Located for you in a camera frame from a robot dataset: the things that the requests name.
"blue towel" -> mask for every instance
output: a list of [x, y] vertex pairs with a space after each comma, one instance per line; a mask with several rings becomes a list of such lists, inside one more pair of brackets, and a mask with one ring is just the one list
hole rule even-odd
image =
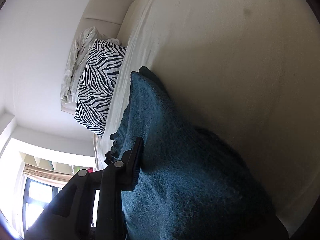
[[233, 239], [274, 213], [239, 154], [185, 121], [146, 67], [131, 73], [129, 104], [107, 155], [121, 158], [136, 136], [145, 142], [139, 181], [122, 192], [131, 240]]

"pillow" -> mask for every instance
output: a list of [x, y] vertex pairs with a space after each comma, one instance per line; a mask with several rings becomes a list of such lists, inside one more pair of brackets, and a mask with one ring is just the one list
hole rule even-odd
[[75, 120], [102, 136], [126, 48], [96, 39], [78, 86]]

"black and white striped pillow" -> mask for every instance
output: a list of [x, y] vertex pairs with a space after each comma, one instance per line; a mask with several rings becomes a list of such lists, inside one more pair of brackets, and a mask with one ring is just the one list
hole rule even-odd
[[96, 39], [78, 86], [75, 120], [102, 136], [126, 48]]

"window frame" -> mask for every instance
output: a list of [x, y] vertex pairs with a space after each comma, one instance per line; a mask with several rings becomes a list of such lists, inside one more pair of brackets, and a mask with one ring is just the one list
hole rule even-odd
[[29, 177], [27, 177], [26, 185], [24, 187], [24, 192], [23, 192], [23, 204], [22, 204], [22, 226], [23, 226], [23, 233], [24, 234], [26, 234], [26, 231], [27, 231], [27, 225], [26, 225], [26, 206], [27, 206], [27, 203], [28, 204], [37, 204], [39, 206], [42, 206], [43, 208], [45, 208], [48, 205], [47, 202], [42, 202], [42, 201], [35, 200], [35, 199], [29, 197], [29, 190], [30, 190], [31, 182], [35, 182], [35, 183], [39, 183], [39, 184], [42, 184], [42, 185], [45, 185], [45, 186], [48, 186], [48, 187], [52, 187], [52, 198], [51, 198], [51, 200], [59, 192], [59, 188], [57, 188], [57, 187], [54, 187], [54, 186], [51, 186], [51, 185], [48, 185], [48, 184], [45, 184], [45, 183], [30, 179]]

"fitted sheet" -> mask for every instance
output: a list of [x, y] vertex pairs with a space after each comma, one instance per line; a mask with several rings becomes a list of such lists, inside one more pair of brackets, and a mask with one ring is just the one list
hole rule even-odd
[[145, 65], [194, 125], [236, 149], [289, 234], [320, 193], [320, 26], [305, 0], [135, 0], [99, 168]]

